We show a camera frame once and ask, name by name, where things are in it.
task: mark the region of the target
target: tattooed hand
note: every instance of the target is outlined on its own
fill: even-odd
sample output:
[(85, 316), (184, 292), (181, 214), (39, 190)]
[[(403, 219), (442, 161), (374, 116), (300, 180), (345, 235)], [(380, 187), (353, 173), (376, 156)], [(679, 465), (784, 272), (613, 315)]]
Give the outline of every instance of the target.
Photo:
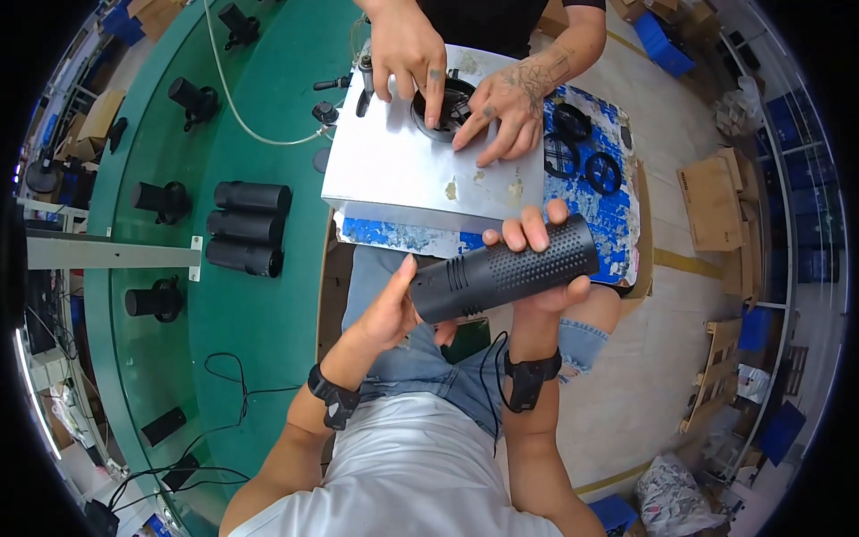
[(387, 2), (384, 9), (364, 8), (372, 24), (373, 86), (379, 98), (391, 102), (387, 80), (397, 79), (401, 99), (415, 96), (415, 84), (427, 101), (424, 120), (430, 129), (442, 114), (448, 54), (441, 35), (414, 0)]
[(454, 150), (495, 118), (501, 120), (498, 136), (480, 154), (478, 166), (515, 159), (535, 148), (543, 136), (543, 97), (569, 78), (570, 56), (572, 51), (550, 48), (484, 78), (468, 101), (472, 116), (456, 133)]

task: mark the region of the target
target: wrist strap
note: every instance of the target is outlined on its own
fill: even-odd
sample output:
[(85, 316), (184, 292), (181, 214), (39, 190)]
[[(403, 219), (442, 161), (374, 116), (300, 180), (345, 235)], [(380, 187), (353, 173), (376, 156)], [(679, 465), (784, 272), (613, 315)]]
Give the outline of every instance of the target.
[(554, 356), (533, 362), (510, 362), (510, 351), (504, 352), (504, 374), (513, 379), (513, 393), (507, 408), (513, 413), (533, 410), (537, 405), (543, 382), (550, 381), (561, 370), (560, 349), (555, 349)]
[(310, 393), (318, 399), (325, 401), (327, 412), (323, 418), (325, 427), (334, 430), (346, 428), (346, 420), (352, 417), (352, 413), (361, 402), (358, 391), (347, 390), (333, 382), (329, 382), (322, 376), (322, 370), (317, 363), (310, 369), (308, 375), (308, 388)]

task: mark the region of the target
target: yellow floor line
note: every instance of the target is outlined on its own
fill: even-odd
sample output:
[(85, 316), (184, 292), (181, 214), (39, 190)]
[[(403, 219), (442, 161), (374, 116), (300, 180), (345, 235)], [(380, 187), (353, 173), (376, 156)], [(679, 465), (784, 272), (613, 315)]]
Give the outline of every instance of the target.
[(686, 257), (660, 248), (653, 249), (653, 264), (678, 271), (700, 274), (707, 278), (722, 279), (722, 268), (697, 257)]
[(621, 45), (623, 45), (623, 46), (625, 46), (626, 48), (630, 49), (630, 50), (631, 50), (631, 51), (633, 51), (635, 54), (638, 54), (638, 55), (639, 55), (639, 56), (641, 56), (642, 58), (650, 59), (650, 58), (648, 57), (648, 55), (647, 55), (647, 53), (646, 53), (645, 51), (643, 51), (642, 49), (640, 49), (640, 48), (638, 48), (637, 46), (633, 45), (632, 43), (630, 43), (629, 41), (625, 40), (624, 38), (620, 37), (619, 35), (617, 35), (616, 33), (614, 33), (612, 30), (606, 30), (606, 32), (608, 33), (608, 37), (612, 38), (613, 40), (617, 41), (617, 42), (618, 42), (618, 43), (620, 43)]
[(595, 481), (594, 483), (591, 483), (590, 485), (577, 487), (577, 488), (573, 489), (573, 492), (575, 492), (578, 495), (582, 495), (582, 494), (587, 494), (589, 492), (598, 491), (599, 489), (604, 489), (607, 486), (614, 485), (615, 483), (619, 483), (621, 481), (629, 479), (635, 475), (638, 475), (639, 473), (644, 473), (644, 471), (647, 470), (649, 467), (650, 467), (650, 461), (647, 461), (647, 462), (640, 464), (634, 468), (630, 468), (626, 472), (621, 472), (617, 475), (613, 475), (610, 478), (605, 478), (605, 479), (601, 479), (599, 481)]

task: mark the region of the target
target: blue table with peeling paint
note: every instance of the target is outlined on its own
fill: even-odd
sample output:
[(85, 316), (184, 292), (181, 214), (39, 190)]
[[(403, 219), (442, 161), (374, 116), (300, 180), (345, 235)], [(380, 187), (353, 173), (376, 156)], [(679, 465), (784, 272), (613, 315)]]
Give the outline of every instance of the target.
[[(600, 272), (592, 279), (621, 287), (636, 282), (638, 254), (635, 248), (640, 235), (638, 200), (631, 187), (636, 169), (636, 155), (626, 113), (578, 88), (564, 85), (544, 101), (545, 134), (555, 131), (552, 113), (557, 104), (568, 102), (591, 118), (593, 135), (579, 143), (578, 169), (573, 169), (571, 155), (547, 156), (555, 169), (568, 174), (584, 175), (584, 163), (595, 152), (603, 151), (617, 161), (623, 177), (620, 191), (614, 195), (596, 192), (584, 179), (559, 179), (545, 174), (543, 208), (550, 199), (561, 198), (571, 212), (581, 213), (588, 222), (600, 255)], [(346, 218), (336, 213), (337, 237), (341, 242), (385, 247), (394, 250), (451, 258), (459, 253), (480, 248), (480, 235), (421, 228), (397, 223)]]

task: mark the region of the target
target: black t-shirt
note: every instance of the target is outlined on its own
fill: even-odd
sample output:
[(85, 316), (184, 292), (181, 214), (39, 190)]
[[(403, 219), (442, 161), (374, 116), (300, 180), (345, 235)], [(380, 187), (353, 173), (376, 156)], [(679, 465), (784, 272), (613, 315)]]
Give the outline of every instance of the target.
[[(563, 0), (565, 6), (606, 8), (606, 0)], [(549, 0), (417, 0), (449, 45), (522, 59)]]

